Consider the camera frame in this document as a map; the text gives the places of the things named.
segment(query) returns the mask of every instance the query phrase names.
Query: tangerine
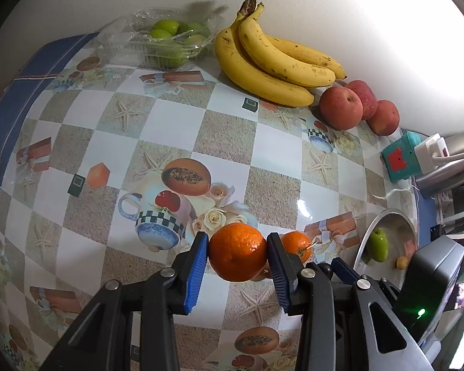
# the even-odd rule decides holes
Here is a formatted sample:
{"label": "tangerine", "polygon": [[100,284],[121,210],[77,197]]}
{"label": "tangerine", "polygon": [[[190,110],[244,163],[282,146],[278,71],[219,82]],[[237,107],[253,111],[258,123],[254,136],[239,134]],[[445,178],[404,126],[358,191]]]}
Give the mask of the tangerine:
{"label": "tangerine", "polygon": [[252,226],[230,223],[211,237],[208,258],[222,279],[244,282],[255,277],[265,266],[266,240]]}
{"label": "tangerine", "polygon": [[298,255],[303,264],[311,256],[311,248],[306,249],[311,245],[311,240],[304,233],[289,232],[283,235],[281,241],[286,251]]}

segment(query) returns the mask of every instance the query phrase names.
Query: banana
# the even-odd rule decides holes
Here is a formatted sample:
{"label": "banana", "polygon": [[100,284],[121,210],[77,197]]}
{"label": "banana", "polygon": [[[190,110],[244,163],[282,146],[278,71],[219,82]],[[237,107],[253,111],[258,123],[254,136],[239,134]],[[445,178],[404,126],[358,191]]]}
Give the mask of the banana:
{"label": "banana", "polygon": [[248,61],[238,36],[239,26],[245,18],[239,11],[235,22],[215,39],[218,63],[225,74],[241,88],[266,100],[291,107],[312,104],[314,96],[305,88],[265,74]]}
{"label": "banana", "polygon": [[332,84],[335,81],[333,71],[293,59],[273,46],[257,22],[264,8],[259,3],[256,10],[239,27],[240,43],[251,59],[270,75],[289,83],[306,87]]}
{"label": "banana", "polygon": [[267,39],[282,53],[287,54],[287,56],[302,61],[303,63],[324,66],[325,68],[332,70],[337,79],[347,78],[344,68],[342,68],[340,63],[321,51],[312,49],[300,43],[286,41],[279,37],[267,36]]}

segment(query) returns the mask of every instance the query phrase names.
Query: printed tablecloth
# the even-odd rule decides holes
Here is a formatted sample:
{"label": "printed tablecloth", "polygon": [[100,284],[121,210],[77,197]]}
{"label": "printed tablecloth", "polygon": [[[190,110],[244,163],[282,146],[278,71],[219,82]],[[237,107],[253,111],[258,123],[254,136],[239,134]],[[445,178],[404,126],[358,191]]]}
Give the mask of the printed tablecloth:
{"label": "printed tablecloth", "polygon": [[[400,130],[330,130],[308,108],[233,87],[213,58],[169,74],[103,64],[97,47],[90,41],[42,91],[3,158],[0,347],[18,369],[38,368],[105,282],[147,279],[200,230],[211,237],[241,221],[266,237],[351,211],[362,237],[386,208],[417,229],[409,181],[392,184],[380,158]],[[145,221],[173,230],[161,241],[135,230],[149,210]],[[311,260],[357,247],[325,245]],[[196,307],[174,321],[182,369],[294,370],[300,317],[279,308],[270,279],[228,282],[208,265]],[[273,348],[238,351],[240,333],[259,326]]]}

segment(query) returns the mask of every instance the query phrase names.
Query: red sticker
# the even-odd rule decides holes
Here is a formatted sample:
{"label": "red sticker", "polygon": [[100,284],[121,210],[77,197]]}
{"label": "red sticker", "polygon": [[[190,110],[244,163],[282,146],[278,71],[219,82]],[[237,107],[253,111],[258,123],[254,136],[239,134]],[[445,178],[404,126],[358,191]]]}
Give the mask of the red sticker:
{"label": "red sticker", "polygon": [[407,163],[402,158],[402,149],[397,148],[389,154],[389,164],[393,172],[404,170],[407,167]]}

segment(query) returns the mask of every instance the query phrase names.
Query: small yellow fruit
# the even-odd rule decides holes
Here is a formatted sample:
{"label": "small yellow fruit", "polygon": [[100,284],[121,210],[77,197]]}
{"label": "small yellow fruit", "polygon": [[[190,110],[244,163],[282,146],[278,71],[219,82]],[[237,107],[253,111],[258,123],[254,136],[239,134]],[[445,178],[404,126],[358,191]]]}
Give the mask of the small yellow fruit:
{"label": "small yellow fruit", "polygon": [[397,269],[400,269],[401,271],[403,271],[404,269],[407,268],[408,264],[409,264],[409,260],[407,259],[407,257],[399,257],[399,259],[397,259],[396,266],[397,266]]}

